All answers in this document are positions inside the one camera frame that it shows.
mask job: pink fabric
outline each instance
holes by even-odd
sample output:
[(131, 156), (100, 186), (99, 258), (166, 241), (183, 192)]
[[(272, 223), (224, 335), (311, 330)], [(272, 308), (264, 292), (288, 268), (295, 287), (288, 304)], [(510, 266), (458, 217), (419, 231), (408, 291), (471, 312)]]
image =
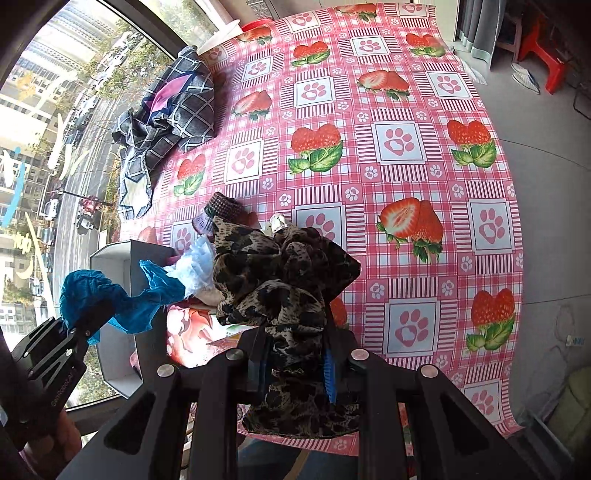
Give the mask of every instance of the pink fabric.
[[(370, 5), (366, 12), (326, 8), (284, 18), (269, 25), (270, 40), (232, 39), (205, 53), (217, 88), (217, 137), (169, 156), (152, 210), (125, 222), (121, 238), (153, 225), (158, 241), (181, 254), (196, 235), (191, 219), (216, 191), (239, 199), (261, 224), (278, 212), (318, 228), (362, 264), (342, 294), (359, 343), (391, 364), (437, 365), (508, 435), (519, 428), (508, 390), (523, 278), (509, 165), (461, 63), (438, 50), (435, 7), (378, 4), (374, 15)], [(379, 70), (403, 81), (372, 73)], [(246, 98), (255, 92), (266, 94)], [(315, 133), (327, 124), (334, 128)], [(292, 144), (304, 127), (313, 132), (298, 132)], [(485, 144), (496, 157), (482, 155)], [(200, 187), (175, 196), (179, 167), (202, 154)], [(432, 207), (436, 219), (421, 232), (417, 223), (399, 233), (397, 249), (395, 216), (384, 209), (402, 199), (427, 200), (420, 215), (427, 219)], [(413, 237), (429, 236), (429, 248), (437, 249), (439, 227), (439, 259), (430, 254), (424, 262)], [(358, 452), (357, 435), (272, 440)]]
[(182, 75), (171, 80), (154, 95), (154, 100), (152, 100), (152, 104), (150, 105), (150, 115), (166, 107), (168, 100), (183, 90), (189, 75)]

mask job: leopard print fabric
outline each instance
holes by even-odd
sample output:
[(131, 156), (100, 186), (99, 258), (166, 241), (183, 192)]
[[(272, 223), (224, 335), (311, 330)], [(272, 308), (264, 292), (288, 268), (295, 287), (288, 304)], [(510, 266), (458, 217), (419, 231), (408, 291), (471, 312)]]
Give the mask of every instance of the leopard print fabric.
[(334, 406), (324, 389), (324, 306), (360, 272), (359, 263), (314, 228), (265, 236), (215, 217), (213, 281), (223, 324), (263, 325), (273, 338), (265, 400), (242, 424), (253, 433), (333, 438), (359, 428), (356, 403)]

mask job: person's hand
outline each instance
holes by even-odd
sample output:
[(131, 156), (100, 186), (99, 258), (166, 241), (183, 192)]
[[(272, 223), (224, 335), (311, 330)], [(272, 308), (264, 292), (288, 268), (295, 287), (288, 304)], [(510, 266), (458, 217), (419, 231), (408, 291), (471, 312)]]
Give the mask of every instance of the person's hand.
[(32, 440), (23, 450), (25, 459), (44, 479), (55, 478), (82, 449), (80, 432), (65, 410), (57, 419), (56, 434)]

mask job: gray floor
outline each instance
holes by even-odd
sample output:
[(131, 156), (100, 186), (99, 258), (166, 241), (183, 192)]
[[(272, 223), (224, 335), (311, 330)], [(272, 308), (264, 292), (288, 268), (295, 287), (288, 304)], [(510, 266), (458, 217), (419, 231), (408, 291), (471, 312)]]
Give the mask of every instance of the gray floor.
[[(456, 43), (456, 48), (463, 48)], [(511, 78), (511, 54), (495, 53), (491, 71), (470, 55), (488, 85), (476, 85), (501, 139), (521, 215), (524, 307), (510, 380), (511, 408), (544, 416), (561, 385), (591, 365), (591, 121), (572, 108), (574, 90), (543, 89), (545, 66), (535, 57), (522, 65), (539, 81), (541, 95)], [(566, 336), (586, 337), (566, 348)]]

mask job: curtain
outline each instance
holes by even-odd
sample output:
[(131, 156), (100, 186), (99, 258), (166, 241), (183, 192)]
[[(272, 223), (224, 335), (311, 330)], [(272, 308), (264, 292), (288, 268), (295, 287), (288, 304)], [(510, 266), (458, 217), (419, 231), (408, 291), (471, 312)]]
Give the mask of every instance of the curtain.
[(505, 15), (506, 0), (465, 0), (459, 37), (476, 59), (491, 68), (492, 53)]

